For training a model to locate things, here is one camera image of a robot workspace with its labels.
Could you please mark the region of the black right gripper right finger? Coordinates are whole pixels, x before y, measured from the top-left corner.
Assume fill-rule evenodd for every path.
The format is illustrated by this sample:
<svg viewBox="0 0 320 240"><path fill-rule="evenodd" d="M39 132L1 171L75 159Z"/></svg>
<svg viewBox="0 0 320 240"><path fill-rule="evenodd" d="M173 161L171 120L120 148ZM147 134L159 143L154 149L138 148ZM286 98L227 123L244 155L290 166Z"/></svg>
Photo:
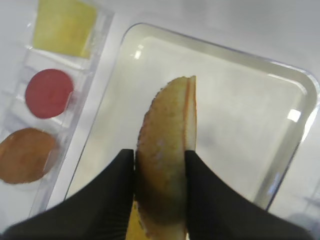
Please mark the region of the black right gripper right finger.
<svg viewBox="0 0 320 240"><path fill-rule="evenodd" d="M191 240L311 240L304 228L261 209L224 183L195 151L184 153Z"/></svg>

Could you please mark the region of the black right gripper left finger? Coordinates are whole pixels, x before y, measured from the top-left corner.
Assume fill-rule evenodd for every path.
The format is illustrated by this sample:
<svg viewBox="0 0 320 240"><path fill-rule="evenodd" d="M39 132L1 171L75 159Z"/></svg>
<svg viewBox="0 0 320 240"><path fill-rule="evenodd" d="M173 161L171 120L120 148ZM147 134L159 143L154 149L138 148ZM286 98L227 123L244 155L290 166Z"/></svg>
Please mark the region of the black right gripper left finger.
<svg viewBox="0 0 320 240"><path fill-rule="evenodd" d="M2 240L124 240L134 198L134 151L122 149L88 185L16 223Z"/></svg>

